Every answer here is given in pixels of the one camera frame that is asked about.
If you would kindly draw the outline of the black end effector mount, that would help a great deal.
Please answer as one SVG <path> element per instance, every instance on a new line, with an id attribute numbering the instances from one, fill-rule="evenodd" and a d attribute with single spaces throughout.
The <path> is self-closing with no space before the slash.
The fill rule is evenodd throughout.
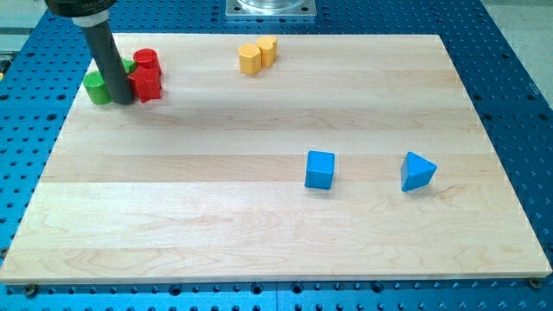
<path id="1" fill-rule="evenodd" d="M 63 17 L 70 17 L 80 27 L 93 27 L 109 18 L 109 8 L 117 0 L 46 0 L 49 10 Z"/>

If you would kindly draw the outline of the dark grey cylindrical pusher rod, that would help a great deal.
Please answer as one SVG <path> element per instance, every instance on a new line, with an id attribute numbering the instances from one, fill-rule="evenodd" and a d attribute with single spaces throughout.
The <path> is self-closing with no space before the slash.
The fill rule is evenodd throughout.
<path id="1" fill-rule="evenodd" d="M 103 21 L 92 27 L 82 27 L 81 31 L 111 100 L 121 105 L 131 104 L 134 94 L 109 23 Z"/>

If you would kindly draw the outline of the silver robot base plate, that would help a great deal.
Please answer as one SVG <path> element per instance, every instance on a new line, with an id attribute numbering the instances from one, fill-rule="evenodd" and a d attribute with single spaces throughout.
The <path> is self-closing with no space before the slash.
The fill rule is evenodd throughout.
<path id="1" fill-rule="evenodd" d="M 226 16 L 316 16 L 315 0 L 226 0 Z"/>

